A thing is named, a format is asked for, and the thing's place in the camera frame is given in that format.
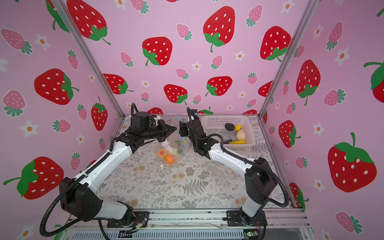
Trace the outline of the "yellow red peach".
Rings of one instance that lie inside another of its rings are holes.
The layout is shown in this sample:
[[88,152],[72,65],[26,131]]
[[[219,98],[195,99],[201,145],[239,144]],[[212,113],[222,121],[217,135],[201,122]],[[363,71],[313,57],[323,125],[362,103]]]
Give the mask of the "yellow red peach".
[[159,156],[159,158],[161,158],[161,159],[165,158],[167,155],[168,155],[168,151],[165,150],[165,149],[160,149],[160,150],[158,151],[158,156]]

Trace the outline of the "clear zip bag blue zipper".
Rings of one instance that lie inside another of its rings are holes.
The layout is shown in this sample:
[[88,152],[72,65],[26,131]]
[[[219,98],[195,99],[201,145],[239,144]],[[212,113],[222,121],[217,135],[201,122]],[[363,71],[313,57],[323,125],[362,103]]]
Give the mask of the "clear zip bag blue zipper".
[[169,171],[171,168],[178,168],[183,165],[188,150],[186,137],[180,135],[180,122],[184,122],[180,115],[165,115],[166,124],[176,127],[164,142],[156,142],[155,157],[156,163],[163,171]]

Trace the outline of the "white radish with leaves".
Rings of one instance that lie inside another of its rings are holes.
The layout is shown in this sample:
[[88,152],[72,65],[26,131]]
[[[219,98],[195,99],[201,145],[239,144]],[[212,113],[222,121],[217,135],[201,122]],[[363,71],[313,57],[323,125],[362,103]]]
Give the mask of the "white radish with leaves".
[[183,155],[185,151],[185,142],[183,140],[174,140],[172,147],[177,155]]

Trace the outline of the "orange tangerine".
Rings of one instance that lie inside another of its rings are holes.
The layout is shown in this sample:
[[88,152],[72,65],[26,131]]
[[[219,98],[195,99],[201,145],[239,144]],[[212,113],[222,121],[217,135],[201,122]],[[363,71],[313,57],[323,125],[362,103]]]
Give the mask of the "orange tangerine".
[[172,165],[175,162],[174,156],[173,155],[166,155],[165,162],[168,165]]

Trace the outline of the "dark avocado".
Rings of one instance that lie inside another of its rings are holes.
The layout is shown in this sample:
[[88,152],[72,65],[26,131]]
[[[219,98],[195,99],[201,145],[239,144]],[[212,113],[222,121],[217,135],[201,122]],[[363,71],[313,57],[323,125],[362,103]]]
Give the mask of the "dark avocado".
[[227,131],[234,131],[235,130],[235,125],[231,123],[225,123],[225,129]]

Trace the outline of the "beige pear shaped fruit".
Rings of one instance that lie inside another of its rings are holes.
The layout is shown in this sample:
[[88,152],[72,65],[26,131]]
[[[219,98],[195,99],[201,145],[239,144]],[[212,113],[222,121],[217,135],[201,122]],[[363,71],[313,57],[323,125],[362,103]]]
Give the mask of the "beige pear shaped fruit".
[[246,137],[247,137],[247,135],[246,135],[246,133],[242,129],[237,131],[236,139],[238,141],[245,141]]

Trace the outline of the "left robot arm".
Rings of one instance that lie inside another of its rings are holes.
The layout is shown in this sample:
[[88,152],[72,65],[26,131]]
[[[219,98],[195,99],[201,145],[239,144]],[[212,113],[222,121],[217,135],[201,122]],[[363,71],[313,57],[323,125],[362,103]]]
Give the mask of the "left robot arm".
[[74,178],[64,178],[60,183],[60,199],[62,210],[77,217],[81,221],[115,220],[127,227],[134,221],[133,208],[122,202],[101,200],[96,191],[104,180],[126,158],[135,153],[141,146],[153,141],[164,142],[176,131],[176,127],[159,120],[146,128],[130,126],[111,144],[111,149]]

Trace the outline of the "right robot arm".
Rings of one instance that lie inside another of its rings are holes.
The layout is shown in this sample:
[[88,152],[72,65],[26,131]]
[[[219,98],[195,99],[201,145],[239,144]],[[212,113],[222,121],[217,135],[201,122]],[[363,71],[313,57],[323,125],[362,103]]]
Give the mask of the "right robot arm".
[[263,158],[252,160],[225,148],[218,140],[205,134],[198,119],[186,123],[180,121],[179,133],[190,139],[195,153],[219,162],[244,177],[248,197],[240,209],[240,216],[249,225],[278,185],[268,162]]

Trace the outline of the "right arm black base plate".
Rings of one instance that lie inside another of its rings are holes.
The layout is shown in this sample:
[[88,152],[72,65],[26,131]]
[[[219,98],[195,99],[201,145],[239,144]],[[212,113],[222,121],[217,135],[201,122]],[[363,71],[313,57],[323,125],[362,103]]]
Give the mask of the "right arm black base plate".
[[224,221],[229,227],[266,227],[268,225],[264,211],[258,211],[253,217],[249,217],[242,210],[226,211]]

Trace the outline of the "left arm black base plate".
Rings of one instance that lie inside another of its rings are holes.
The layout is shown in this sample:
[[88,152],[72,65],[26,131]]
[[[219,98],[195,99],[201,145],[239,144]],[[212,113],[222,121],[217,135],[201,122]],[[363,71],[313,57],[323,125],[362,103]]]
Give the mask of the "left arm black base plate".
[[107,228],[133,228],[139,225],[139,228],[145,228],[148,224],[150,212],[145,211],[133,211],[128,213],[121,220],[109,220]]

